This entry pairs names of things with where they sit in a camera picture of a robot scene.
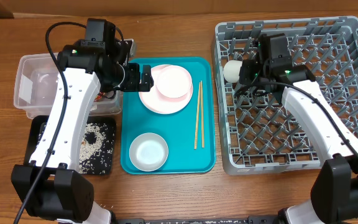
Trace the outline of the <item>cream ceramic cup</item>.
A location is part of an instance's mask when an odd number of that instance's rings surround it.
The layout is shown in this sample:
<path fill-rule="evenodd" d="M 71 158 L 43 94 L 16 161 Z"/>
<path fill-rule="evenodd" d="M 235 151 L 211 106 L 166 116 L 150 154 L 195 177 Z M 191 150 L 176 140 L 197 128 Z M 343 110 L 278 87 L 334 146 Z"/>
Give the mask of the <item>cream ceramic cup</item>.
<path fill-rule="evenodd" d="M 242 61 L 230 60 L 223 67 L 223 77 L 229 83 L 237 83 L 242 67 Z"/>

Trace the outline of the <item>large white plate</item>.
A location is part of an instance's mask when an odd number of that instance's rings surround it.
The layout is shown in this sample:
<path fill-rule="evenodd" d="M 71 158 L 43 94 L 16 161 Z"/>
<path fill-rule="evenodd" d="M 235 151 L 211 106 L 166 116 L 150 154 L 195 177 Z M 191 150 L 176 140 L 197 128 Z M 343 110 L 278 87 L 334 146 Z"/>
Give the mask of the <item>large white plate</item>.
<path fill-rule="evenodd" d="M 193 95 L 193 81 L 189 92 L 180 98 L 168 98 L 157 90 L 157 78 L 161 69 L 170 66 L 168 64 L 157 65 L 151 69 L 154 86 L 149 92 L 140 92 L 139 98 L 143 105 L 158 114 L 172 114 L 182 110 L 191 100 Z"/>

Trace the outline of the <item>small pink bowl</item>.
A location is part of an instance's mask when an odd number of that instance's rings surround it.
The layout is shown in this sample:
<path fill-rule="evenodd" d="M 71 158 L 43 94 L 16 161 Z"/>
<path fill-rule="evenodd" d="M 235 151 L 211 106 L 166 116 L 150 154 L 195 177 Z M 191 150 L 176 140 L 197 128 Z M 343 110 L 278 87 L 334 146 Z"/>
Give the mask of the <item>small pink bowl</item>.
<path fill-rule="evenodd" d="M 168 98 L 185 96 L 192 87 L 192 77 L 188 70 L 178 65 L 161 69 L 157 78 L 157 90 Z"/>

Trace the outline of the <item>grey bowl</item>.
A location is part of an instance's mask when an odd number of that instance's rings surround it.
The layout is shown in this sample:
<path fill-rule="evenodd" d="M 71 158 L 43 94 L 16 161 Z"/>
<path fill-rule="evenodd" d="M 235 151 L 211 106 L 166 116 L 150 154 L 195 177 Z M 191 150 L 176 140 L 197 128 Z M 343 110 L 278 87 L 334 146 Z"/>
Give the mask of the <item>grey bowl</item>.
<path fill-rule="evenodd" d="M 167 142 L 158 134 L 144 133 L 137 136 L 130 145 L 129 159 L 135 168 L 143 172 L 153 172 L 167 161 Z"/>

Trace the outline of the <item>rice and food scraps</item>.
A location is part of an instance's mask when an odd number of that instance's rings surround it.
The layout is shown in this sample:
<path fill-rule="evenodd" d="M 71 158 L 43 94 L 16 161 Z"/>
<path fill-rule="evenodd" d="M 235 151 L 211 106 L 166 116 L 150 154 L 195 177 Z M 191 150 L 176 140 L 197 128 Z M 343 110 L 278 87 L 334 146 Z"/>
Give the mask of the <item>rice and food scraps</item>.
<path fill-rule="evenodd" d="M 112 168 L 115 135 L 115 120 L 55 124 L 50 118 L 29 161 L 50 170 L 63 165 L 80 174 L 107 175 Z"/>

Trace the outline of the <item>red foil snack wrapper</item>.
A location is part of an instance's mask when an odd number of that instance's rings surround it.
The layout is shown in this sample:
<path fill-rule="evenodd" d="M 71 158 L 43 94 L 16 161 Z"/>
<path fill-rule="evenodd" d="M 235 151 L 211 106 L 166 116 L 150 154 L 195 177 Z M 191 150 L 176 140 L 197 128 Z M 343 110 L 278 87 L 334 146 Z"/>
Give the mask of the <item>red foil snack wrapper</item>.
<path fill-rule="evenodd" d="M 97 95 L 96 95 L 96 98 L 94 99 L 94 102 L 97 102 L 103 98 L 107 98 L 106 94 L 105 93 L 101 93 L 99 92 Z"/>

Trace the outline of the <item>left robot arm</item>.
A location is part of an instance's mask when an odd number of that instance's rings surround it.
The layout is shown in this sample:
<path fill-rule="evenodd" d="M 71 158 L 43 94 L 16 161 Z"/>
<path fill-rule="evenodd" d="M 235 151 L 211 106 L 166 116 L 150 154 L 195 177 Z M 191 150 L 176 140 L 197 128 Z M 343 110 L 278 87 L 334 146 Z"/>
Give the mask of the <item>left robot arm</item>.
<path fill-rule="evenodd" d="M 129 62 L 131 46 L 112 22 L 88 19 L 85 37 L 51 58 L 58 86 L 44 132 L 27 164 L 15 165 L 11 182 L 20 213 L 60 223 L 116 223 L 94 201 L 94 187 L 79 172 L 80 147 L 90 109 L 100 93 L 148 92 L 151 68 Z"/>

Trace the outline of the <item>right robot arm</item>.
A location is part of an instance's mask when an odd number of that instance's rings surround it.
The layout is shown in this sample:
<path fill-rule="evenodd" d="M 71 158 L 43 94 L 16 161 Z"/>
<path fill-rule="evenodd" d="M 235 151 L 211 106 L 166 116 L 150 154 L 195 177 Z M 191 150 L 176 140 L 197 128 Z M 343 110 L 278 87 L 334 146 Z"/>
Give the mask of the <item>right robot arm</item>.
<path fill-rule="evenodd" d="M 291 113 L 322 163 L 310 199 L 283 208 L 275 223 L 344 223 L 358 218 L 358 139 L 323 96 L 306 65 L 293 65 L 285 34 L 262 34 L 255 59 L 243 60 L 235 96 L 263 88 Z"/>

